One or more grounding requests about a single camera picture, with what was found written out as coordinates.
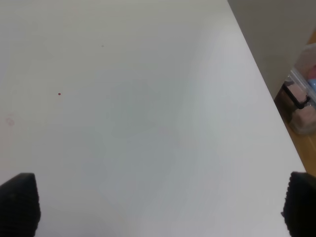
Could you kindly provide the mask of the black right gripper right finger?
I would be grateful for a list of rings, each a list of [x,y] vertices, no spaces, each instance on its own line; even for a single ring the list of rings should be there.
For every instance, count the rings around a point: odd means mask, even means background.
[[[316,178],[292,172],[281,215],[292,237],[316,235]]]

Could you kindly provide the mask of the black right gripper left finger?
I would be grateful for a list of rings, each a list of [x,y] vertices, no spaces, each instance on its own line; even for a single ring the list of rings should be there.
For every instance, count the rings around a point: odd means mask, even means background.
[[[0,235],[34,237],[40,221],[40,199],[33,173],[20,173],[0,186]]]

